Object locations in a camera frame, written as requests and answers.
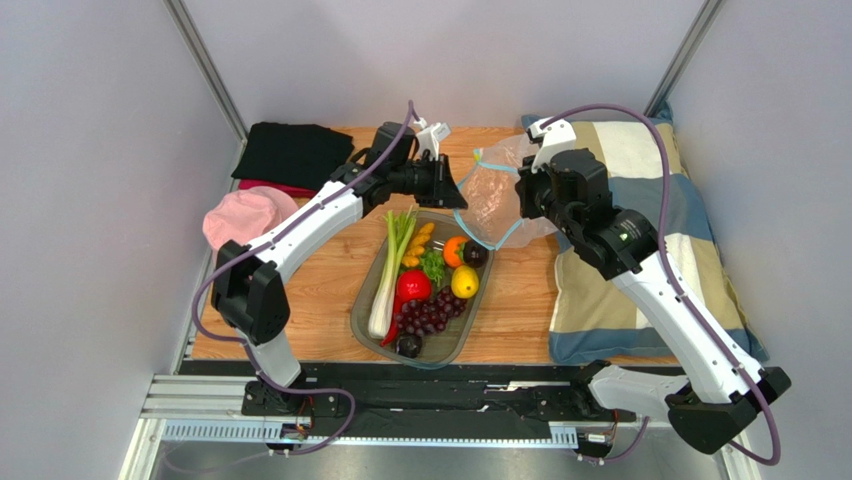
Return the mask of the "red apple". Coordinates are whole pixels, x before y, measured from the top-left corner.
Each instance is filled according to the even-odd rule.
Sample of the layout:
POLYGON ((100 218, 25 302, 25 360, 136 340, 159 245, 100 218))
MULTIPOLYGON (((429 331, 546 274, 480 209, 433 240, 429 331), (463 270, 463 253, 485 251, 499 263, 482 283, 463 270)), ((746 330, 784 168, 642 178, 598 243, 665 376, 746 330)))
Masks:
POLYGON ((406 271, 397 280, 396 297, 402 302, 427 300, 431 295, 431 280, 422 270, 406 271))

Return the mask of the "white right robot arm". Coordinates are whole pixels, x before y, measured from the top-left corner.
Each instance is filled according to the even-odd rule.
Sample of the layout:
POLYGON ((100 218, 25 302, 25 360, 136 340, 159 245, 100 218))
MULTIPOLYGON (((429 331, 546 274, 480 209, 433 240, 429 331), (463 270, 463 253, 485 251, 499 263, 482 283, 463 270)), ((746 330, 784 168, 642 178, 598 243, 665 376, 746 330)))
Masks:
POLYGON ((729 445, 778 464, 770 405, 790 388, 789 376, 745 352, 695 301, 652 223, 614 205, 605 165, 587 149, 567 150, 546 163, 528 156, 518 173, 522 217, 545 218, 561 231, 582 261, 638 307, 683 370, 668 376, 593 361, 571 382, 588 408, 665 420, 704 454, 729 445))

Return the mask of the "red chili pepper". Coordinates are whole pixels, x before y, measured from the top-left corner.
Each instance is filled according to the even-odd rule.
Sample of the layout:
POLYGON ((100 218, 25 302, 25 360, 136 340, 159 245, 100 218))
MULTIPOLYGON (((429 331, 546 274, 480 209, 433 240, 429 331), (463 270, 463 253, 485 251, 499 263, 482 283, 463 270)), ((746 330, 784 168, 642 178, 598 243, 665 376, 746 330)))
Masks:
POLYGON ((384 336, 383 340, 379 343, 380 347, 385 347, 385 346, 390 345, 398 336, 399 320, 397 320, 397 316, 401 313, 402 304, 403 304, 403 301, 401 300, 401 298, 398 295, 396 295, 394 297, 393 305, 392 305, 391 323, 390 323, 390 326, 389 326, 389 329, 388 329, 386 335, 384 336))

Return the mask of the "orange fruit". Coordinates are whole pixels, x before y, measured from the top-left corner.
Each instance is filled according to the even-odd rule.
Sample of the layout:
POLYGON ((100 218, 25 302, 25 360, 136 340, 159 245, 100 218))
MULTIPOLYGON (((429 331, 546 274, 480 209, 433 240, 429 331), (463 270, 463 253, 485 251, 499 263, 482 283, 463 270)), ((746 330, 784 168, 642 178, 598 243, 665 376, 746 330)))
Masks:
POLYGON ((442 258, 447 267, 455 269, 464 264, 463 250, 468 242, 465 236, 454 236, 447 239, 442 248, 442 258))

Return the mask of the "clear zip top bag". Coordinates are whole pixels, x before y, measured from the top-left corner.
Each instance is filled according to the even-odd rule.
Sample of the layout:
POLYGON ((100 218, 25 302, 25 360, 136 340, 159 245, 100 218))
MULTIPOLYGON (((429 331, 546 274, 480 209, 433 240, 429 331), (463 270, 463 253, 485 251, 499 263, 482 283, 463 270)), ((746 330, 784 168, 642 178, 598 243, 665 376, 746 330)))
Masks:
POLYGON ((468 207, 455 210, 453 217, 468 237, 488 250, 523 248, 556 232, 544 218, 530 220, 520 215, 515 191, 518 169, 536 151, 524 134, 477 148, 473 167, 458 182, 468 207))

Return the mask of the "dark mangosteen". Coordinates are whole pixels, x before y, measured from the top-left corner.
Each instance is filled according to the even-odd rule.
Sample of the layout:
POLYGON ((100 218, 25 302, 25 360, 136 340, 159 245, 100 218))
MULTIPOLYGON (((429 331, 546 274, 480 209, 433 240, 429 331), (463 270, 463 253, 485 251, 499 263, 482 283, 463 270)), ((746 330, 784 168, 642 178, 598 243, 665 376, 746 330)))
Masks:
POLYGON ((423 350, 423 338, 416 334, 403 334, 396 339, 395 352, 405 358, 418 358, 423 350))

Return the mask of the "yellow lemon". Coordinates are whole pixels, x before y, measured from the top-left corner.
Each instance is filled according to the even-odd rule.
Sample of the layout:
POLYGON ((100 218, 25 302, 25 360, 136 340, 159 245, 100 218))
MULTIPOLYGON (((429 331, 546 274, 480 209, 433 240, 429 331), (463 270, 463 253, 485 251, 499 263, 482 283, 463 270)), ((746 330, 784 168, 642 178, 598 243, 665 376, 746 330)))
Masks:
POLYGON ((480 281, 475 269, 462 265, 453 271, 451 278, 452 293, 460 299, 469 299, 475 296, 480 287, 480 281))

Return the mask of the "celery stalk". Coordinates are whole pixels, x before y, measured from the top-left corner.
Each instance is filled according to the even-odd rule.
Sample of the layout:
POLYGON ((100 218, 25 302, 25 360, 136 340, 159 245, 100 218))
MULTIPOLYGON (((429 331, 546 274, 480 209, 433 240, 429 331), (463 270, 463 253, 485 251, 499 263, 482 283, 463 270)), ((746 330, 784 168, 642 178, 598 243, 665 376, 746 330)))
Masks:
POLYGON ((386 257, 368 320, 371 338, 382 339, 390 329, 397 275, 416 226, 416 217, 417 210, 413 207, 399 212, 389 211, 385 215, 386 257))

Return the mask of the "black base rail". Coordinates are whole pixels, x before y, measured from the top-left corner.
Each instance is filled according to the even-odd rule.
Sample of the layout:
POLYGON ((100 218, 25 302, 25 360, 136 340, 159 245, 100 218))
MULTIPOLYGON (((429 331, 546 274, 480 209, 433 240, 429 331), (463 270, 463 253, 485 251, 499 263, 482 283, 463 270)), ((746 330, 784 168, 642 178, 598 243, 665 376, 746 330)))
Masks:
POLYGON ((451 364, 421 370, 306 362, 302 369, 289 394, 262 385, 246 361, 195 360, 178 372, 204 380, 238 377, 238 413, 298 415, 317 435, 344 426, 347 437, 538 440, 556 422, 608 429, 644 417, 598 405, 581 386, 589 377, 584 367, 451 364))

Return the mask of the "ginger root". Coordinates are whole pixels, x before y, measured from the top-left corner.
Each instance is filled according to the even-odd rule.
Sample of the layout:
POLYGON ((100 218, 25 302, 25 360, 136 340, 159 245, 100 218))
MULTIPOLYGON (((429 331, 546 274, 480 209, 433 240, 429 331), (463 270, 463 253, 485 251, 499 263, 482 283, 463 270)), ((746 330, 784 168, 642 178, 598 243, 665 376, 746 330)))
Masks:
POLYGON ((402 256, 401 265, 403 267, 411 269, 420 264, 420 259, 425 253, 426 246, 431 240, 434 229, 435 224, 428 222, 417 230, 402 256))

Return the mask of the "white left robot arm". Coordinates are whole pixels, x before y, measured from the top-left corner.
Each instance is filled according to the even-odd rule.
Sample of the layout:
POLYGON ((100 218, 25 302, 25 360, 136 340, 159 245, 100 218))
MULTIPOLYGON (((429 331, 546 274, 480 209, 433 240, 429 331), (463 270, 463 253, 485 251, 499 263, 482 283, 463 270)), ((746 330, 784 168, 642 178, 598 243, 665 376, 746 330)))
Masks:
POLYGON ((269 232, 218 251, 209 284, 211 305, 235 329, 265 383, 286 389, 301 375, 285 327, 291 309, 285 285, 321 246, 394 194, 420 207, 464 209, 440 143, 451 133, 444 122, 386 122, 370 147, 342 164, 308 203, 269 232))

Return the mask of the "grey plastic tray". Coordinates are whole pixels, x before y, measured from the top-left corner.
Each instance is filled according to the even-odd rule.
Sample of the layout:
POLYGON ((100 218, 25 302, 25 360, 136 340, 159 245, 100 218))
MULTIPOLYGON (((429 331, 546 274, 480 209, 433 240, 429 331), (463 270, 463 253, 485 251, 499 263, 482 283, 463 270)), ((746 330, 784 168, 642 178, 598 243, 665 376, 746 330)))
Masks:
POLYGON ((446 215, 390 211, 383 220, 386 238, 351 309, 352 332, 390 360, 441 368, 472 328, 490 251, 446 215))

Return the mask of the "purple grape bunch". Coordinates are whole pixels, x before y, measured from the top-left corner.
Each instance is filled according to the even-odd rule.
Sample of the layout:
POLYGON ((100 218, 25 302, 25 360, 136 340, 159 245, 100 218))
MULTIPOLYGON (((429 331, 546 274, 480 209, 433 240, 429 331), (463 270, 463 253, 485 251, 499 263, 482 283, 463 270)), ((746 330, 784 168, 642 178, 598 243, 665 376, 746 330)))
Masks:
POLYGON ((444 332, 451 320, 466 310, 467 299, 457 298, 449 287, 440 289, 427 300, 403 302, 397 316, 398 333, 420 337, 444 332))

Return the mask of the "aluminium frame base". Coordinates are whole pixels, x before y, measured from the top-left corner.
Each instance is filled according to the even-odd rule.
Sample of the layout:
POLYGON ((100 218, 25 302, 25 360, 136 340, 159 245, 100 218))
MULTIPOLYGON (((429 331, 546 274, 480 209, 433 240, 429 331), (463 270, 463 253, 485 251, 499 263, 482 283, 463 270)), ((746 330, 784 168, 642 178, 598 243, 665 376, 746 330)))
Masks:
POLYGON ((120 475, 203 478, 755 479, 664 422, 585 404, 571 367, 310 363, 293 394, 240 362, 149 387, 120 475))

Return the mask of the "dark purple plum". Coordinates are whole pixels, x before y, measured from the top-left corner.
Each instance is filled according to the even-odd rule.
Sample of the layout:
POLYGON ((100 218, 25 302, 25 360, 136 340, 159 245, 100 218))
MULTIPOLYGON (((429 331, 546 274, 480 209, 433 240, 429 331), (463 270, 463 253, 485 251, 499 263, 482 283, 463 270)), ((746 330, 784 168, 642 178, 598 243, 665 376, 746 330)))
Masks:
POLYGON ((474 269, 481 268, 488 262, 490 251, 483 245, 473 240, 468 240, 462 247, 461 257, 465 265, 474 269))

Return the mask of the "pink bucket hat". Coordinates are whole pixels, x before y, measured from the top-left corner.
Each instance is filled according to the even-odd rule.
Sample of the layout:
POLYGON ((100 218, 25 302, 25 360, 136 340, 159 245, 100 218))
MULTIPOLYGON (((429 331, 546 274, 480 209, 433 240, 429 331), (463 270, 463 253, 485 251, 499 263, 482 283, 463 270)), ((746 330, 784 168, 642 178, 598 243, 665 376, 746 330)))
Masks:
POLYGON ((203 235, 214 252, 229 240, 245 245, 287 220, 298 209, 292 197, 276 188, 258 186, 230 192, 204 216, 203 235))

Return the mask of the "black folded cloth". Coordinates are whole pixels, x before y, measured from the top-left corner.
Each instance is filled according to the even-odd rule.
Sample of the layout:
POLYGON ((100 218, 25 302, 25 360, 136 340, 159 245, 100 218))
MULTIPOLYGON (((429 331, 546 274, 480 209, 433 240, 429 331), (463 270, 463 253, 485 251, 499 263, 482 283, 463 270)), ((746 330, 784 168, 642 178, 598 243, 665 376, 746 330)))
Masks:
POLYGON ((352 136, 327 127, 260 122, 251 126, 232 177, 317 191, 353 151, 352 136))

